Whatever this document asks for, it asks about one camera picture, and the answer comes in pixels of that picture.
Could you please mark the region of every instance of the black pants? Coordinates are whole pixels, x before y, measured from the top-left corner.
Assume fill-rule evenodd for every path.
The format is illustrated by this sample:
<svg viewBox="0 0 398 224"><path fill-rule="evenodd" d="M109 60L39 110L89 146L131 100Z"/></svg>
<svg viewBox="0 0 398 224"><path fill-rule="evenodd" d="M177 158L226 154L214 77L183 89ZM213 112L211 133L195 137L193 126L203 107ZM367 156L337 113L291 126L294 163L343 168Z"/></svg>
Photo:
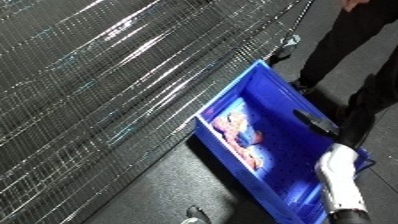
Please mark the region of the black pants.
<svg viewBox="0 0 398 224"><path fill-rule="evenodd" d="M345 56L397 19L398 0L370 0L350 13L342 10L332 30L307 60L300 79L308 86L316 85ZM361 98L374 113L398 101L398 47L376 76L368 79L353 98Z"/></svg>

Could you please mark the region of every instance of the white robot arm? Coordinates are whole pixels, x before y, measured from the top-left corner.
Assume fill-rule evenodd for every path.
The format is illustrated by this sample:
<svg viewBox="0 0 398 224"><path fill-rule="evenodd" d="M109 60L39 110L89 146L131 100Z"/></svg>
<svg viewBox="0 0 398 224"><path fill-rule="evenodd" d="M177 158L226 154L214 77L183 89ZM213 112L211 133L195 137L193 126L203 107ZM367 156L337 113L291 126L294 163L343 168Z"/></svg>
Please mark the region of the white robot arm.
<svg viewBox="0 0 398 224"><path fill-rule="evenodd" d="M332 224L370 224L365 202L354 182L357 158L352 148L335 143L315 166Z"/></svg>

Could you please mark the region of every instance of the black floor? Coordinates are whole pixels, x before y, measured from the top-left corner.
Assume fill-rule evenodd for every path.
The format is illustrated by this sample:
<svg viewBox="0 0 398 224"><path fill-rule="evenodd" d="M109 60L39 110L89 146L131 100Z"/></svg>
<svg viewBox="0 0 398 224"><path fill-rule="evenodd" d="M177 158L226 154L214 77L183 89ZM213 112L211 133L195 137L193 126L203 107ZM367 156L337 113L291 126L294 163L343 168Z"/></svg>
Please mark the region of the black floor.
<svg viewBox="0 0 398 224"><path fill-rule="evenodd" d="M291 58L275 69L292 80L317 41L330 28L339 11L339 1L317 1L299 27L302 42ZM347 101L365 76L377 72L398 43L398 23L347 57L321 83L327 94ZM373 223L398 220L398 107L379 116L365 143L378 164L358 180ZM192 204L201 206L214 224L274 223L251 196L233 179L207 149L191 136L174 148L138 181L97 212L87 224L175 224L185 218Z"/></svg>

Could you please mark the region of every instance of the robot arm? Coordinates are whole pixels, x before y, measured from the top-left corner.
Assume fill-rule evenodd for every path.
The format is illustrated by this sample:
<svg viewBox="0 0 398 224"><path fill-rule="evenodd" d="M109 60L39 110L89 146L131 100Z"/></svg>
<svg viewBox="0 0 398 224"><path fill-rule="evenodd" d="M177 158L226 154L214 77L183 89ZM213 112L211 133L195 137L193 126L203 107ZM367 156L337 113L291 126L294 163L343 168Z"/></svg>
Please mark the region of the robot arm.
<svg viewBox="0 0 398 224"><path fill-rule="evenodd" d="M323 200L331 224L370 224L365 202L354 182L357 158L352 148L335 143L315 166L323 183Z"/></svg>
<svg viewBox="0 0 398 224"><path fill-rule="evenodd" d="M332 224L370 224L365 202L354 182L358 149L375 122L375 116L358 107L340 128L336 143L319 159L316 174L323 183L323 200Z"/></svg>

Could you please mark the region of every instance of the wire mesh rack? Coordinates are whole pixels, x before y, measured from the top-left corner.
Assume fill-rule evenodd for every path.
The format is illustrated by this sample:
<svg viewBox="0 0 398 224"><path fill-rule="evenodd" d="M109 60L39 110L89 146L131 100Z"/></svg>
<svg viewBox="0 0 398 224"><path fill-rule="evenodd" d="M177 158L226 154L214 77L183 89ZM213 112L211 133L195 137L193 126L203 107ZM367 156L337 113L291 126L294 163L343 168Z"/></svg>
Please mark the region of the wire mesh rack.
<svg viewBox="0 0 398 224"><path fill-rule="evenodd" d="M0 223L84 222L311 2L2 0Z"/></svg>

